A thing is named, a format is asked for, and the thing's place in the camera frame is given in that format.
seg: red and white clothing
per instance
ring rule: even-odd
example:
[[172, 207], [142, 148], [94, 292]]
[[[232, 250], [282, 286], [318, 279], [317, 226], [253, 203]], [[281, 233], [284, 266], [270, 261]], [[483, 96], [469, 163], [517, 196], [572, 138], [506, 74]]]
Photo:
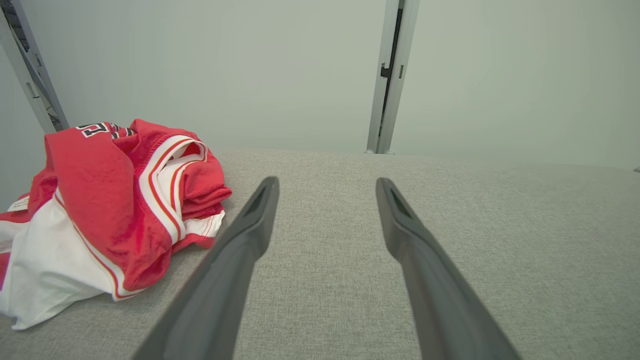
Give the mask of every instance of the red and white clothing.
[[28, 209], [0, 214], [0, 311], [21, 330], [77, 300], [153, 285], [171, 255], [213, 246], [231, 195], [198, 137], [135, 120], [45, 136]]

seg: gray surface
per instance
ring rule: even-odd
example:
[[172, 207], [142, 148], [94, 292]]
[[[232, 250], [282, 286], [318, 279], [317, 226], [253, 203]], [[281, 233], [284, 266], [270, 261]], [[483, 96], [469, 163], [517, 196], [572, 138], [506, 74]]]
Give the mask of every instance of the gray surface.
[[[276, 175], [281, 184], [237, 357], [419, 356], [401, 270], [383, 244], [379, 176], [394, 180], [524, 358], [640, 352], [638, 173], [365, 154], [217, 157], [234, 191], [226, 224], [263, 177]], [[117, 304], [98, 296], [24, 332], [12, 332], [0, 317], [0, 352], [130, 354], [203, 255], [183, 250], [162, 281]]]

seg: white label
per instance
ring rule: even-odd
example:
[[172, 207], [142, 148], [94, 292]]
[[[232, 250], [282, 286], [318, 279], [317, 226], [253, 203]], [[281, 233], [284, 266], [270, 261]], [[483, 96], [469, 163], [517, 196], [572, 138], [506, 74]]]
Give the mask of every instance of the white label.
[[9, 206], [9, 210], [7, 211], [27, 210], [28, 207], [29, 207], [29, 196], [25, 196], [22, 199], [11, 204], [11, 206]]

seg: gray fabric surface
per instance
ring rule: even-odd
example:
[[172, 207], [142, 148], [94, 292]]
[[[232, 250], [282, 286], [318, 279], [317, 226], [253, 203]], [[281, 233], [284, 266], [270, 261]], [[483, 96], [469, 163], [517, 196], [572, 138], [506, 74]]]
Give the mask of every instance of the gray fabric surface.
[[[280, 178], [271, 246], [258, 262], [237, 358], [419, 357], [399, 265], [376, 208], [391, 178], [525, 359], [640, 353], [640, 174], [563, 165], [282, 151], [216, 154], [236, 216]], [[131, 354], [197, 266], [190, 247], [151, 289], [78, 302], [23, 332], [0, 316], [4, 358]]]

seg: white wall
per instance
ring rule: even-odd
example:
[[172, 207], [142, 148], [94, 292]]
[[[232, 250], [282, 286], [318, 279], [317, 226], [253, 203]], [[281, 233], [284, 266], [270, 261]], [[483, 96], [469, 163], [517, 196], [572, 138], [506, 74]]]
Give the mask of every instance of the white wall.
[[29, 192], [33, 176], [44, 168], [45, 152], [44, 131], [2, 46], [0, 121], [0, 212], [4, 212], [20, 195]]
[[640, 165], [640, 1], [422, 0], [391, 150]]
[[364, 152], [385, 0], [21, 0], [70, 125]]

